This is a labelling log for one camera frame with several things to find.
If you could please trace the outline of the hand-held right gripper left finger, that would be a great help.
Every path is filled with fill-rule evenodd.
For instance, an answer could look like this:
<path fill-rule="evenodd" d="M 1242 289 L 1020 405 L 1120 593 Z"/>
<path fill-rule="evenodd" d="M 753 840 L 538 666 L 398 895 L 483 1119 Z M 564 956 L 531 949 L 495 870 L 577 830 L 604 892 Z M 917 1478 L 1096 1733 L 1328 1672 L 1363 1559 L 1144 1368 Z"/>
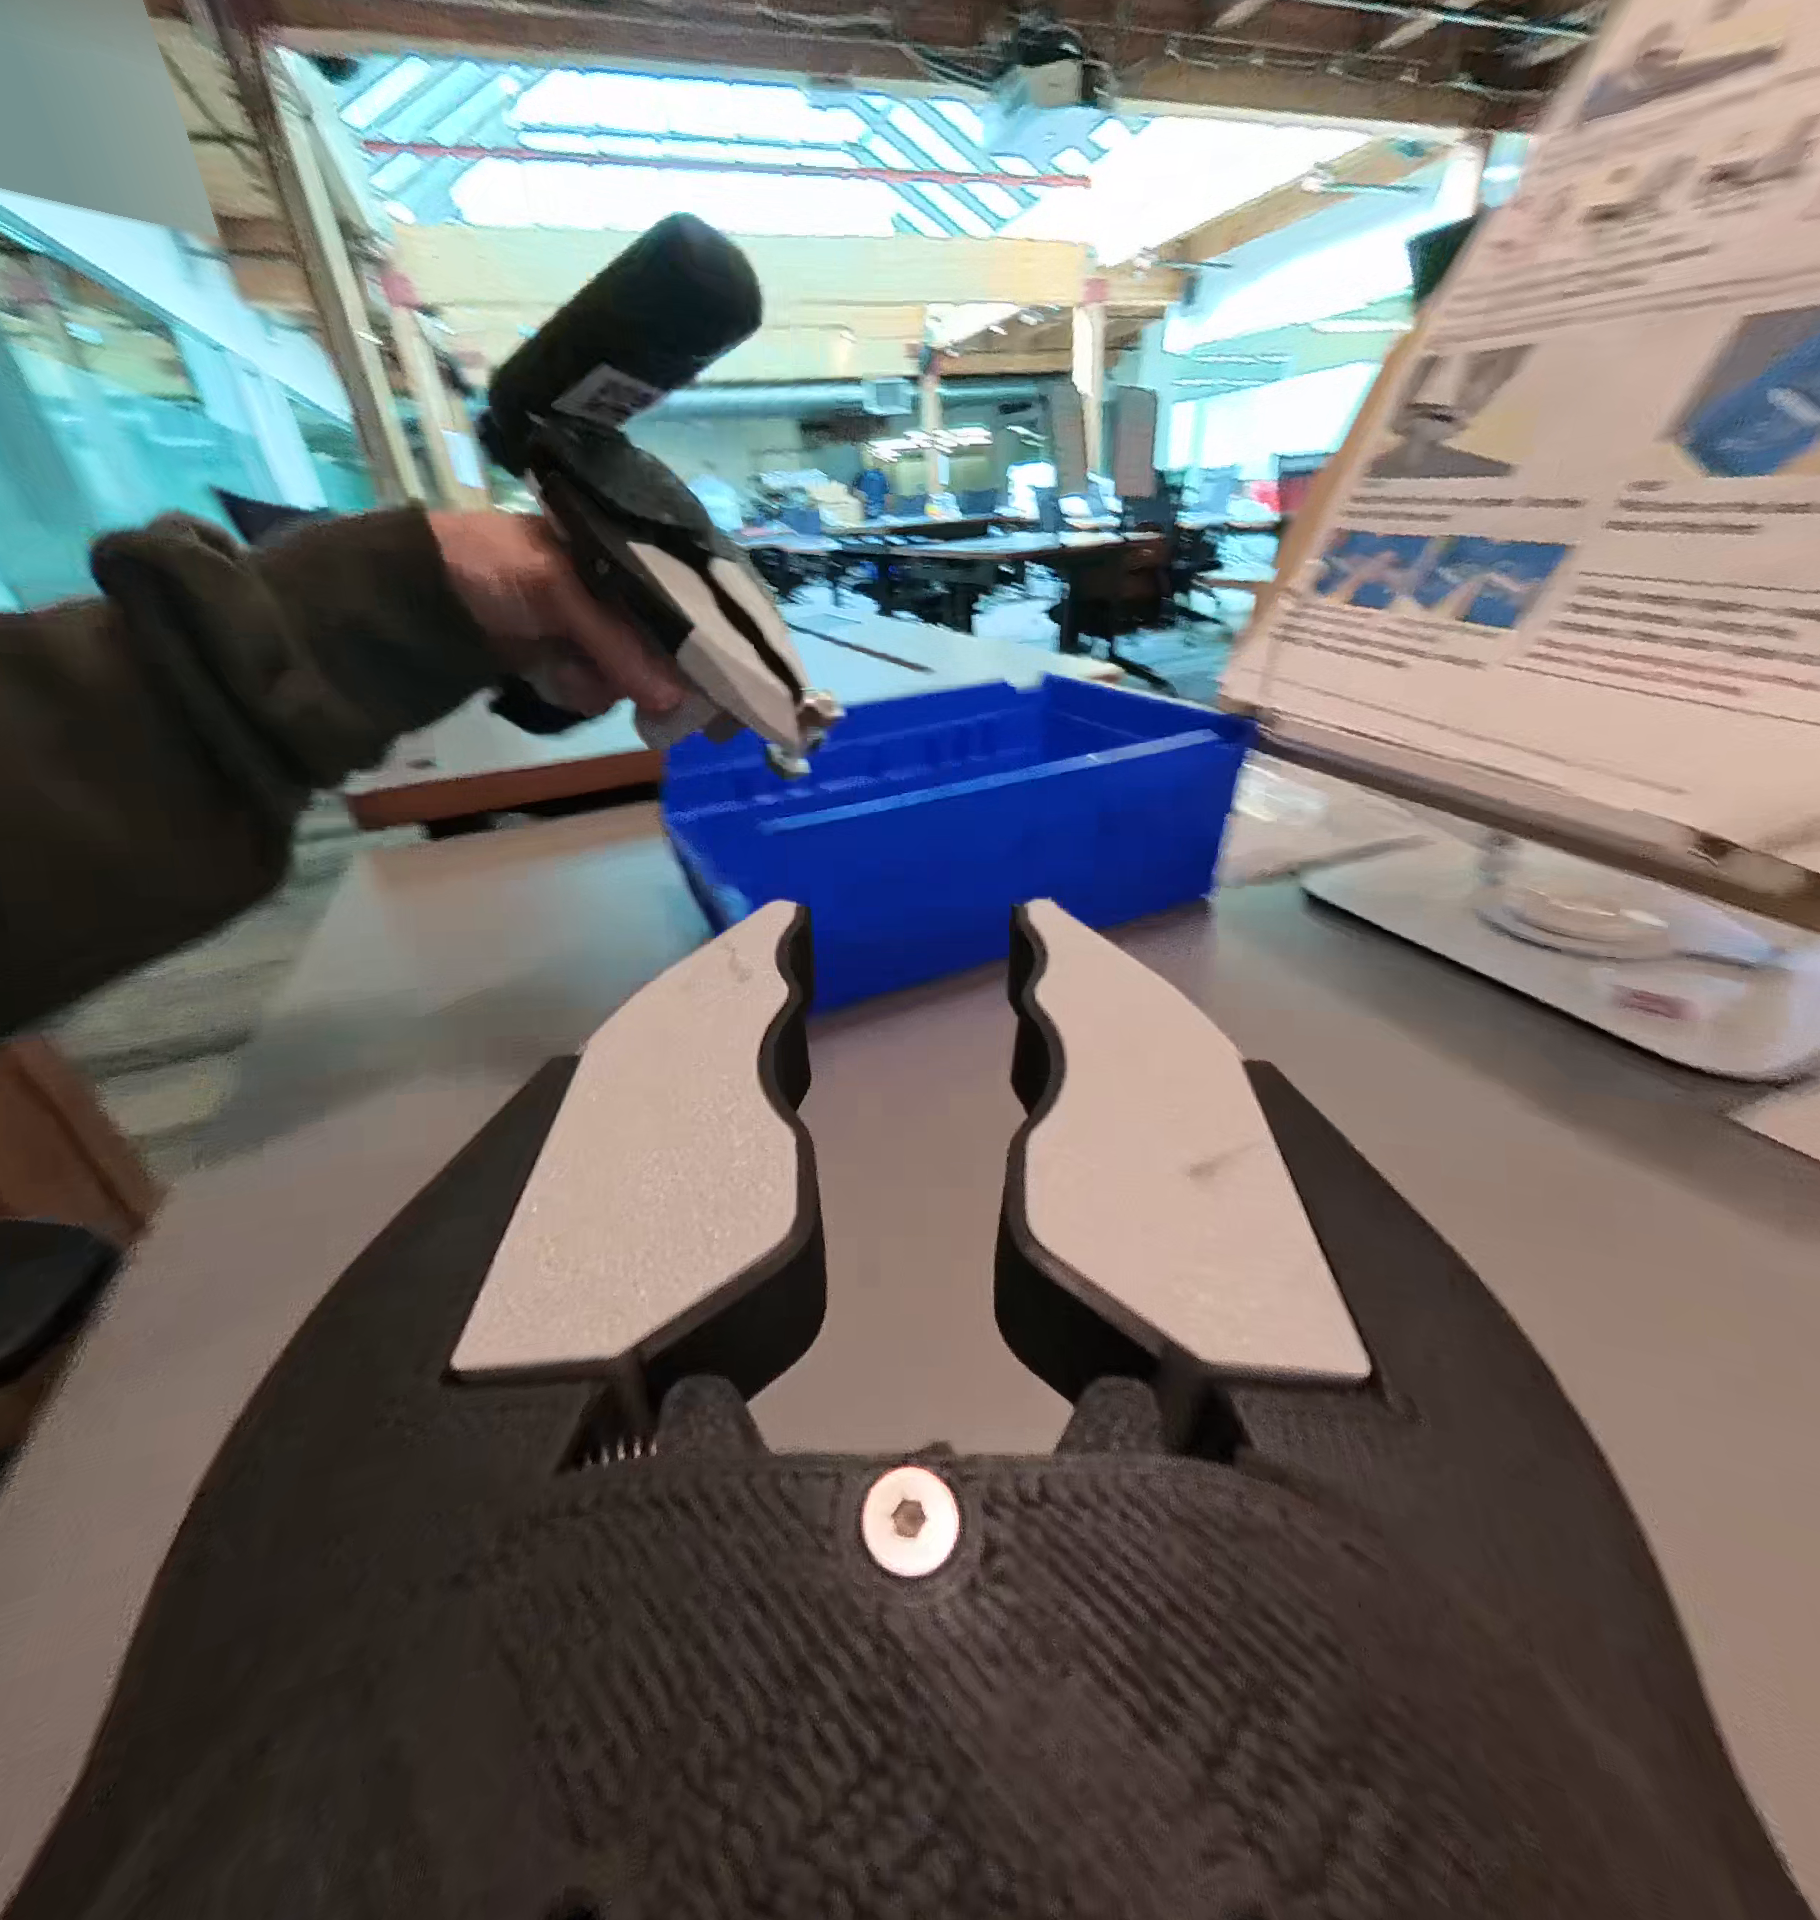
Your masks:
<path fill-rule="evenodd" d="M 580 1064 L 470 1310 L 465 1383 L 777 1383 L 828 1314 L 808 909 L 768 904 L 629 995 Z"/>

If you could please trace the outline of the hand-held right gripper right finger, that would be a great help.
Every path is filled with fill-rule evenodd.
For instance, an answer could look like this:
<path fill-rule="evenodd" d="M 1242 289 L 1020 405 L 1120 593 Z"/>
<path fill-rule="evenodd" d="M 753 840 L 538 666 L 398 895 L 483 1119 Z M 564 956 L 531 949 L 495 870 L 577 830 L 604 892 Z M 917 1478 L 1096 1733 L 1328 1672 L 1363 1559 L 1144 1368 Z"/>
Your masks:
<path fill-rule="evenodd" d="M 1011 912 L 1020 1128 L 995 1319 L 1065 1402 L 1098 1381 L 1359 1390 L 1372 1359 L 1238 1047 L 1162 971 L 1031 900 Z"/>

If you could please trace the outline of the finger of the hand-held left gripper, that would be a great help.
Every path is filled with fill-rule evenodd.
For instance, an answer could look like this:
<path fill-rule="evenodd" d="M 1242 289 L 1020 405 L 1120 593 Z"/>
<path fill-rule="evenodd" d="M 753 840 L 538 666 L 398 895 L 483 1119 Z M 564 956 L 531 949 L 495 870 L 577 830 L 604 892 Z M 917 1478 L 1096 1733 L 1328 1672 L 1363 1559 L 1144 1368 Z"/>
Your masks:
<path fill-rule="evenodd" d="M 682 639 L 662 642 L 673 661 L 685 643 L 708 643 L 716 652 L 753 649 L 795 690 L 795 703 L 805 690 L 817 690 L 795 648 L 779 602 L 740 558 L 711 552 L 704 564 L 688 564 L 665 549 L 641 549 L 640 564 L 656 593 L 688 619 Z"/>
<path fill-rule="evenodd" d="M 756 734 L 770 748 L 795 752 L 795 690 L 758 652 L 685 643 L 674 655 L 685 695 L 673 712 L 637 706 L 634 727 L 646 748 L 670 752 L 698 734 Z"/>

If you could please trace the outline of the blue plastic bin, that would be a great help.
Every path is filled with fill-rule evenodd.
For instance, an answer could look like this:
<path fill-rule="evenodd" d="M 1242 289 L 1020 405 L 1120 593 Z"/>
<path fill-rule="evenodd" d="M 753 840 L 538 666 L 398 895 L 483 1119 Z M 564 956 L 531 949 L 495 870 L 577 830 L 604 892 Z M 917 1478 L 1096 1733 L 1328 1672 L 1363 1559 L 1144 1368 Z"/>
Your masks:
<path fill-rule="evenodd" d="M 753 736 L 662 760 L 665 834 L 713 930 L 808 909 L 811 1007 L 1005 961 L 1011 909 L 1113 928 L 1216 889 L 1248 716 L 1047 673 L 853 706 L 784 780 Z"/>

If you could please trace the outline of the person's left forearm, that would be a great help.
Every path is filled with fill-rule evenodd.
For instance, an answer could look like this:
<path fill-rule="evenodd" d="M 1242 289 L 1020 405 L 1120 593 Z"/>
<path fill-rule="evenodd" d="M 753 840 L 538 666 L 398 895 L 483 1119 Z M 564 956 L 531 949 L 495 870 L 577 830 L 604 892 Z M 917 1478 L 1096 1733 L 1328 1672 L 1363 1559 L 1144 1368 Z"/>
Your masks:
<path fill-rule="evenodd" d="M 165 517 L 0 614 L 0 1044 L 273 898 L 315 795 L 500 681 L 423 511 Z"/>

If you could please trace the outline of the grey desk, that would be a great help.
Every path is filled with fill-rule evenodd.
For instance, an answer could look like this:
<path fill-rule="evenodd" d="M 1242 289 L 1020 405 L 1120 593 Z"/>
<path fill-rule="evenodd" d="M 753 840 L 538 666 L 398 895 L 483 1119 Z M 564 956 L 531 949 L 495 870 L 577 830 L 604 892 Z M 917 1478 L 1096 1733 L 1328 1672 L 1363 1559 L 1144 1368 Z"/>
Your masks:
<path fill-rule="evenodd" d="M 0 1494 L 0 1909 L 95 1736 L 227 1429 L 346 1265 L 704 925 L 650 809 L 362 854 Z M 1820 1167 L 1296 885 L 1117 933 L 1450 1241 L 1642 1514 L 1820 1915 Z M 828 1320 L 756 1404 L 811 1451 L 1034 1451 L 1004 1348 L 1020 1110 L 1004 968 L 811 1020 Z"/>

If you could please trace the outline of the person's left hand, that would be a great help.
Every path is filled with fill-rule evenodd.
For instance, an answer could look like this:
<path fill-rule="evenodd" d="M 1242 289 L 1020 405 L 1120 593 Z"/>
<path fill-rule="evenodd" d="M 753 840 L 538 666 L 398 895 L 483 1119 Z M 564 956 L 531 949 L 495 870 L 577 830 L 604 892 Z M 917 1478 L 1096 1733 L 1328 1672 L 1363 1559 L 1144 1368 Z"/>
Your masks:
<path fill-rule="evenodd" d="M 650 718 L 685 706 L 688 681 L 585 587 L 541 517 L 432 511 L 426 529 L 491 652 L 549 706 L 585 722 L 620 703 Z"/>

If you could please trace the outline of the white table wooden edge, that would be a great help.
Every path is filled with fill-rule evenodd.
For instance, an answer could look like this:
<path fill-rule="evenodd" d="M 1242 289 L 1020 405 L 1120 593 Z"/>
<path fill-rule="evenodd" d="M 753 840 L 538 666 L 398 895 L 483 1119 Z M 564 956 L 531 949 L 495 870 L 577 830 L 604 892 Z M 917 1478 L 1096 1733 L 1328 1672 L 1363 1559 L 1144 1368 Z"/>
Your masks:
<path fill-rule="evenodd" d="M 795 618 L 795 642 L 811 681 L 841 706 L 946 687 L 1026 687 L 1044 673 L 1123 684 L 1120 666 L 1108 658 L 1060 655 L 875 611 L 805 609 Z M 437 727 L 410 734 L 377 770 L 349 779 L 344 800 L 364 831 L 420 830 L 453 837 L 495 816 L 567 816 L 650 803 L 656 789 L 661 755 L 637 734 L 629 706 L 564 734 L 529 734 L 486 698 L 476 698 Z"/>

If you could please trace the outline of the row of dark work tables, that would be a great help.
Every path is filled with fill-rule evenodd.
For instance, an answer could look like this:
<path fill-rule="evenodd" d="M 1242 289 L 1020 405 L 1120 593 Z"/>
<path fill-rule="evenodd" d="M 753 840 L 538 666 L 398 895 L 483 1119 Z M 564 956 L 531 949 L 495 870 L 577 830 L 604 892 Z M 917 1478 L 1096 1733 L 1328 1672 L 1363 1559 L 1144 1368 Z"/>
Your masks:
<path fill-rule="evenodd" d="M 1126 497 L 1120 517 L 1074 521 L 1056 500 L 1034 520 L 868 521 L 829 530 L 753 530 L 747 552 L 764 582 L 792 593 L 823 582 L 829 593 L 862 587 L 878 614 L 910 614 L 969 636 L 975 611 L 1001 587 L 1047 576 L 1060 597 L 1050 609 L 1060 655 L 1098 658 L 1110 673 L 1171 693 L 1150 661 L 1123 642 L 1165 618 L 1198 618 L 1192 590 L 1256 593 L 1275 576 L 1226 573 L 1226 536 L 1269 536 L 1281 552 L 1290 517 L 1256 506 L 1187 511 L 1165 484 Z"/>

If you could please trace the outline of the wide wooden pillar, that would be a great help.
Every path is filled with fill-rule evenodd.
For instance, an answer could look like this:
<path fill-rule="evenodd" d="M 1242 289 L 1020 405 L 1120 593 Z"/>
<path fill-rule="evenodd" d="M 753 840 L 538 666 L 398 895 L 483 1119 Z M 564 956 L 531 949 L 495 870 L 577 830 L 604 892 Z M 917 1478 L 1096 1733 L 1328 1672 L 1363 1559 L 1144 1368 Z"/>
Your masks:
<path fill-rule="evenodd" d="M 382 505 L 420 505 L 426 488 L 394 412 L 391 381 L 370 329 L 362 278 L 332 205 L 312 119 L 261 4 L 210 4 L 213 35 L 225 53 L 238 108 L 270 165 L 295 260 L 315 297 L 325 351 L 337 366 L 353 427 Z"/>

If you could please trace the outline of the white clipboard stand base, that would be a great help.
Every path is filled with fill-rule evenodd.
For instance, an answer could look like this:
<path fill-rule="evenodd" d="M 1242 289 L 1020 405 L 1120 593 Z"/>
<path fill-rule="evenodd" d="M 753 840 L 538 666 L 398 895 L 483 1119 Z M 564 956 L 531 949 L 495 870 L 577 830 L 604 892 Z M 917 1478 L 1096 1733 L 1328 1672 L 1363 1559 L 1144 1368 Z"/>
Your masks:
<path fill-rule="evenodd" d="M 1433 825 L 1301 877 L 1311 904 L 1668 1068 L 1753 1088 L 1820 1071 L 1820 937 L 1505 831 Z M 1702 1020 L 1626 1020 L 1599 971 L 1689 982 Z"/>

